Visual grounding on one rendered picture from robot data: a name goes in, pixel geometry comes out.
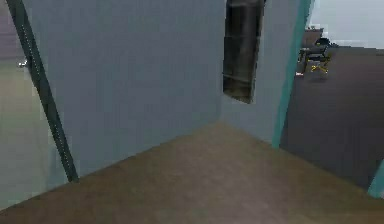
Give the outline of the black chair with yellow legs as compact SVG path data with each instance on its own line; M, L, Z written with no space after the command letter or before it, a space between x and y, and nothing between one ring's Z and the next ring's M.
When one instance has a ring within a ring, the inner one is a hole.
M317 39L311 46L302 48L300 50L300 62L302 63L299 72L304 74L308 63L312 62L311 71L320 70L324 74L328 73L328 63L330 62L331 55L327 53L331 42L328 38L321 37Z

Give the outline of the brown cabinet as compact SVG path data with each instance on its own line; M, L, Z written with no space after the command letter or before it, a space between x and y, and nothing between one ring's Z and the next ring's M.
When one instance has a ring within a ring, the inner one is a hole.
M315 44L315 42L322 37L323 29L306 29L302 39L302 47L309 48Z

